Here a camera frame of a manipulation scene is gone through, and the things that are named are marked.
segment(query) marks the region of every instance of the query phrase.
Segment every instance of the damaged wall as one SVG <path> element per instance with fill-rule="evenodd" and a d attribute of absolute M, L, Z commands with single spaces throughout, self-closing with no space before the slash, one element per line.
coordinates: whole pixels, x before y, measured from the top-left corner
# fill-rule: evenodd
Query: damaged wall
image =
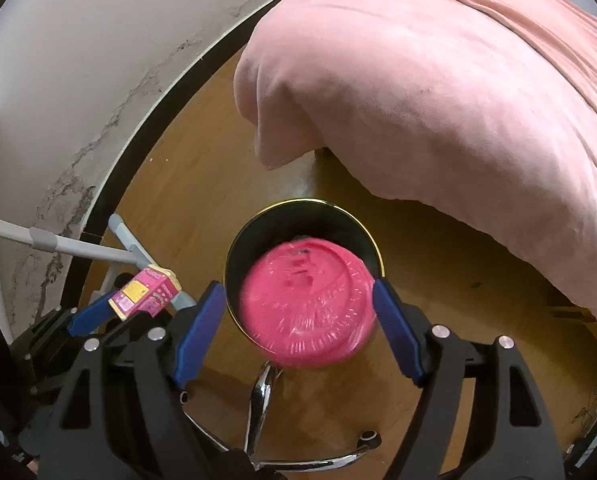
<path fill-rule="evenodd" d="M 78 237 L 163 91 L 271 0 L 7 0 L 0 10 L 0 218 Z M 60 300 L 69 258 L 0 240 L 15 335 Z"/>

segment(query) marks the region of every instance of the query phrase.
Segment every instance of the gold rim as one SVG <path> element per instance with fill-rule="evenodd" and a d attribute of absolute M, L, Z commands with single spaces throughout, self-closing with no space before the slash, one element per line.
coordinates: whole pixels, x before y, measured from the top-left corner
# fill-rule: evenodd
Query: gold rim
<path fill-rule="evenodd" d="M 270 209 L 273 209 L 275 207 L 278 207 L 280 205 L 284 205 L 284 204 L 287 204 L 287 203 L 290 203 L 290 202 L 316 202 L 316 203 L 319 203 L 319 204 L 323 204 L 323 205 L 328 205 L 330 207 L 334 207 L 335 209 L 338 209 L 342 213 L 345 213 L 347 216 L 349 216 L 349 218 L 351 218 L 358 225 L 361 226 L 361 228 L 363 229 L 363 231 L 365 231 L 365 234 L 367 234 L 368 238 L 371 240 L 372 245 L 374 245 L 374 251 L 376 252 L 377 258 L 379 259 L 379 274 L 380 274 L 380 278 L 384 278 L 385 277 L 385 266 L 383 264 L 383 256 L 381 255 L 381 251 L 379 250 L 379 246 L 377 245 L 376 241 L 374 240 L 374 238 L 372 237 L 372 235 L 368 231 L 367 227 L 365 227 L 365 225 L 363 225 L 362 222 L 360 222 L 359 219 L 357 219 L 353 214 L 349 213 L 349 211 L 346 211 L 342 207 L 339 207 L 336 204 L 332 204 L 332 203 L 326 202 L 325 200 L 320 200 L 319 198 L 290 198 L 289 200 L 282 200 L 281 202 L 274 203 L 272 205 L 267 206 L 264 209 L 261 209 L 257 214 L 255 214 L 254 216 L 252 216 L 252 218 L 250 218 L 247 222 L 245 222 L 245 224 L 243 225 L 243 227 L 241 227 L 239 229 L 238 233 L 234 237 L 234 240 L 232 240 L 232 243 L 229 246 L 229 250 L 227 251 L 226 262 L 225 262 L 225 265 L 223 267 L 223 286 L 226 289 L 227 311 L 229 312 L 229 315 L 232 318 L 232 321 L 234 321 L 234 324 L 243 333 L 243 335 L 246 338 L 248 338 L 252 343 L 254 343 L 256 346 L 258 346 L 259 348 L 262 348 L 262 347 L 254 339 L 252 339 L 250 337 L 250 335 L 245 331 L 245 328 L 243 328 L 243 325 L 241 325 L 241 322 L 236 317 L 236 314 L 234 313 L 234 309 L 232 308 L 232 305 L 230 305 L 230 303 L 229 303 L 229 298 L 227 297 L 227 260 L 229 259 L 229 255 L 232 252 L 232 248 L 234 247 L 234 244 L 236 243 L 236 241 L 240 237 L 241 233 L 246 229 L 246 227 L 248 227 L 249 224 L 251 224 L 254 220 L 256 220 L 257 218 L 259 218 L 259 216 L 261 216 L 263 213 L 266 213 Z"/>

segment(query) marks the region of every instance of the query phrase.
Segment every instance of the blue gripper pad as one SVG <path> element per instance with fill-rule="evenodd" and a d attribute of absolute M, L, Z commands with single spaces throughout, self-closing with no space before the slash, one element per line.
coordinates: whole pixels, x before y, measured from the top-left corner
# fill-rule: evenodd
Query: blue gripper pad
<path fill-rule="evenodd" d="M 214 339 L 216 329 L 223 316 L 225 304 L 226 295 L 223 285 L 213 282 L 197 306 L 191 306 L 176 314 L 176 317 L 184 316 L 187 312 L 192 313 L 192 309 L 200 309 L 191 327 L 176 348 L 176 363 L 172 380 L 179 388 L 183 389 L 188 381 L 197 378 L 205 354 L 210 348 L 210 343 Z"/>
<path fill-rule="evenodd" d="M 423 386 L 427 375 L 421 364 L 421 346 L 401 313 L 399 300 L 392 297 L 384 280 L 374 282 L 372 301 L 401 373 L 416 386 Z"/>
<path fill-rule="evenodd" d="M 115 291 L 108 292 L 101 296 L 101 298 L 86 306 L 81 312 L 76 314 L 67 327 L 69 335 L 72 337 L 86 336 L 91 334 L 106 321 L 115 317 L 116 314 L 107 301 L 112 297 L 114 292 Z"/>

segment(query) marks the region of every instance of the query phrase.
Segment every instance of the yellow label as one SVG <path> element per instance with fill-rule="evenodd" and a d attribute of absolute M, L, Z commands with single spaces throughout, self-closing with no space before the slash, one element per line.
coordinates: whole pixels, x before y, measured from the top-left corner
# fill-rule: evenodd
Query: yellow label
<path fill-rule="evenodd" d="M 147 294 L 149 288 L 143 285 L 141 282 L 132 280 L 130 283 L 125 285 L 123 288 L 123 294 L 125 294 L 134 303 L 137 303 L 143 296 Z"/>

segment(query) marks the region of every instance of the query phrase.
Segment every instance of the bed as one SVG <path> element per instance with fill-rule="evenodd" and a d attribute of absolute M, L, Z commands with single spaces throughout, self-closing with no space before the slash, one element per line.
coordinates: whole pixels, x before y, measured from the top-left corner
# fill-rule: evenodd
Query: bed
<path fill-rule="evenodd" d="M 488 233 L 597 321 L 597 18 L 567 0 L 283 0 L 234 78 L 256 153 Z"/>

